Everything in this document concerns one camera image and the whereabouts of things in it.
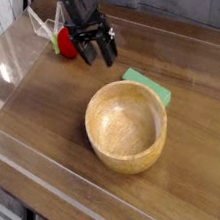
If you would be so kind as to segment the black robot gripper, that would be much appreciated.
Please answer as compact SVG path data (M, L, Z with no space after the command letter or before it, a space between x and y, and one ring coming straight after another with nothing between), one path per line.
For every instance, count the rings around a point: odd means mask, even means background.
M91 41L98 43L105 64L110 67L118 55L114 40L114 29L107 17L99 10L98 0L58 0L69 19L64 22L75 49L82 59L92 65L97 56Z

